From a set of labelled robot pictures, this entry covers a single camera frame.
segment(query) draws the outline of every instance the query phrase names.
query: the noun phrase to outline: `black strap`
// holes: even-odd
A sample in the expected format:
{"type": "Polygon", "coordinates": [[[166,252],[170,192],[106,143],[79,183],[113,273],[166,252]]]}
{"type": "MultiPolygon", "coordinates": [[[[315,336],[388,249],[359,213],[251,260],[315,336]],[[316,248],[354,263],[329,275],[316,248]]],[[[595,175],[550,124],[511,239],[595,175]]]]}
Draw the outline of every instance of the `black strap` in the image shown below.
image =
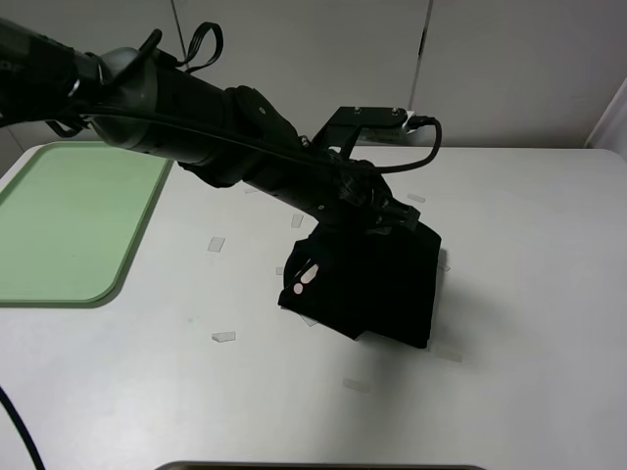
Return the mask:
{"type": "Polygon", "coordinates": [[[184,66],[194,60],[194,58],[198,54],[198,51],[200,50],[200,46],[202,45],[205,36],[210,31],[212,31],[214,33],[214,36],[216,37],[216,49],[214,51],[214,54],[208,61],[206,61],[201,66],[188,69],[187,73],[193,73],[195,71],[199,71],[200,69],[204,69],[205,67],[210,66],[211,64],[215,63],[217,59],[219,59],[219,56],[222,55],[222,49],[224,48],[224,36],[222,34],[222,28],[219,27],[219,24],[204,22],[196,28],[192,40],[189,42],[189,47],[187,48],[187,57],[185,57],[183,61],[179,62],[178,66],[184,66]]]}

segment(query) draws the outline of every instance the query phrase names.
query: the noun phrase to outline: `table surface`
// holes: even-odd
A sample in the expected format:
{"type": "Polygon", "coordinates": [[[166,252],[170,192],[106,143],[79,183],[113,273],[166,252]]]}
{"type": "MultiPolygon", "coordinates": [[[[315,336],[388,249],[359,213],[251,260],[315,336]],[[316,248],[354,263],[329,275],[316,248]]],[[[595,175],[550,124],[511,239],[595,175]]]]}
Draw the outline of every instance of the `table surface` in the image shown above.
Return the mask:
{"type": "MultiPolygon", "coordinates": [[[[378,165],[426,152],[355,150],[378,165]]],[[[114,300],[0,310],[0,383],[48,469],[622,468],[627,164],[599,150],[443,149],[387,179],[400,200],[426,200],[412,203],[447,252],[429,351],[353,342],[279,308],[275,268],[314,220],[291,228],[297,212],[270,196],[176,167],[114,300]],[[226,331],[236,341],[212,341],[226,331]]],[[[31,468],[4,413],[0,448],[1,468],[31,468]]]]}

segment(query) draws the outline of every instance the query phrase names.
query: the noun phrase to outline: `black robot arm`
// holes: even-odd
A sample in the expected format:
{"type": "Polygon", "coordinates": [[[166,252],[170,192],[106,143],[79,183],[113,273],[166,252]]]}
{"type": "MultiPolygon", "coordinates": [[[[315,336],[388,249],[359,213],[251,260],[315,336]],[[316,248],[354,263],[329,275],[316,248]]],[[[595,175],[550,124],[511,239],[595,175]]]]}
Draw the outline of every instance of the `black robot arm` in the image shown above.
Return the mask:
{"type": "Polygon", "coordinates": [[[45,120],[69,137],[90,125],[112,146],[175,160],[217,188],[246,181],[310,214],[318,228],[288,260],[279,303],[351,337],[368,329],[424,347],[440,237],[392,196],[382,174],[429,164],[440,123],[397,108],[340,108],[310,141],[257,90],[221,90],[194,77],[197,68],[181,69],[209,31],[217,49],[207,65],[222,48],[214,23],[199,27],[178,61],[158,49],[158,30],[139,50],[97,56],[0,19],[0,126],[45,120]],[[422,126],[436,131],[422,161],[376,167],[350,159],[363,131],[387,142],[422,126]],[[312,266],[318,275],[303,293],[295,286],[312,266]],[[422,313],[403,324],[396,315],[382,321],[377,311],[404,310],[411,289],[422,313]]]}

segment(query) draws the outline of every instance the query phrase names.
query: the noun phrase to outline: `cable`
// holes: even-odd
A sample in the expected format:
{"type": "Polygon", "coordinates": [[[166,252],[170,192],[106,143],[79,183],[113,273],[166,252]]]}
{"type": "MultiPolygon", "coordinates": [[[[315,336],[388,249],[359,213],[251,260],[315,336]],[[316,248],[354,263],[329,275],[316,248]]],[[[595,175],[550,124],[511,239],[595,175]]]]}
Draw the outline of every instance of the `cable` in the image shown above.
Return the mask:
{"type": "Polygon", "coordinates": [[[4,406],[4,409],[7,411],[11,421],[13,421],[14,426],[18,430],[18,434],[20,434],[26,450],[28,450],[28,454],[30,455],[30,459],[32,460],[32,464],[35,466],[35,469],[46,470],[46,467],[44,467],[43,461],[39,456],[39,452],[37,451],[37,447],[35,446],[35,442],[32,440],[26,425],[22,421],[20,414],[11,403],[7,394],[5,394],[4,390],[2,390],[2,387],[0,387],[0,402],[2,402],[2,406],[4,406]]]}
{"type": "Polygon", "coordinates": [[[63,129],[59,125],[59,123],[54,121],[54,120],[46,120],[46,124],[48,124],[48,127],[50,127],[52,130],[54,130],[55,133],[59,137],[61,137],[63,139],[69,139],[71,137],[75,137],[82,130],[81,128],[78,128],[78,129],[63,129]]]}
{"type": "MultiPolygon", "coordinates": [[[[182,130],[188,130],[190,132],[196,132],[198,134],[207,135],[208,137],[222,140],[224,142],[229,142],[231,144],[240,145],[242,147],[256,150],[258,152],[264,152],[266,154],[270,154],[275,157],[279,157],[280,159],[284,159],[284,160],[297,163],[300,165],[340,168],[340,169],[345,169],[348,171],[371,173],[371,174],[400,173],[403,171],[410,171],[412,169],[421,168],[433,162],[436,155],[438,154],[438,151],[440,150],[440,145],[442,144],[442,126],[440,125],[440,122],[434,117],[424,117],[420,121],[420,127],[424,125],[433,125],[435,127],[435,142],[433,144],[433,148],[431,149],[431,152],[425,159],[417,161],[417,162],[413,162],[411,164],[398,164],[398,165],[392,165],[392,166],[373,166],[373,165],[360,164],[357,161],[336,162],[332,160],[317,159],[310,155],[304,154],[302,152],[293,151],[293,150],[286,149],[284,147],[281,147],[275,144],[259,141],[258,139],[247,137],[237,132],[233,132],[233,131],[226,130],[226,129],[220,129],[219,127],[215,127],[213,125],[199,123],[199,122],[191,121],[188,119],[183,119],[180,117],[172,117],[172,116],[159,115],[156,113],[146,113],[146,112],[140,112],[140,111],[124,110],[124,109],[109,108],[109,107],[87,108],[83,110],[77,110],[76,112],[82,116],[88,116],[88,117],[133,118],[133,119],[138,119],[138,120],[145,120],[145,121],[153,122],[153,123],[160,124],[160,125],[167,125],[167,126],[176,127],[182,130]]],[[[35,120],[53,119],[53,118],[54,119],[75,118],[75,114],[67,115],[67,116],[56,116],[56,117],[40,117],[39,119],[35,119],[35,120]]]]}
{"type": "Polygon", "coordinates": [[[214,54],[204,64],[202,64],[201,66],[192,67],[188,69],[186,73],[193,73],[194,71],[204,69],[205,67],[214,64],[217,59],[219,59],[219,56],[222,55],[222,49],[224,49],[224,35],[222,34],[222,28],[219,27],[219,24],[204,22],[196,28],[196,31],[194,31],[192,40],[189,41],[189,47],[187,48],[187,56],[182,61],[176,63],[177,67],[182,67],[186,64],[189,64],[196,57],[198,51],[200,50],[200,46],[202,45],[203,40],[205,39],[205,36],[209,31],[213,31],[214,36],[216,37],[216,49],[214,51],[214,54]]]}

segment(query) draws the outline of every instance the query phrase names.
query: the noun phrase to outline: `green tray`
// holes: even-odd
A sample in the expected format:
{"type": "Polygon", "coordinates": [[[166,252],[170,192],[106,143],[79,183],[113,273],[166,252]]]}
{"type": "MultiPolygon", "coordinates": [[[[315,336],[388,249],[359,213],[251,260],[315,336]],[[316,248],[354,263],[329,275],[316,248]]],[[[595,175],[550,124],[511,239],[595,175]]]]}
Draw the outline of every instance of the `green tray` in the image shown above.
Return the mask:
{"type": "Polygon", "coordinates": [[[169,168],[96,142],[37,150],[0,193],[0,306],[91,304],[110,293],[169,168]]]}

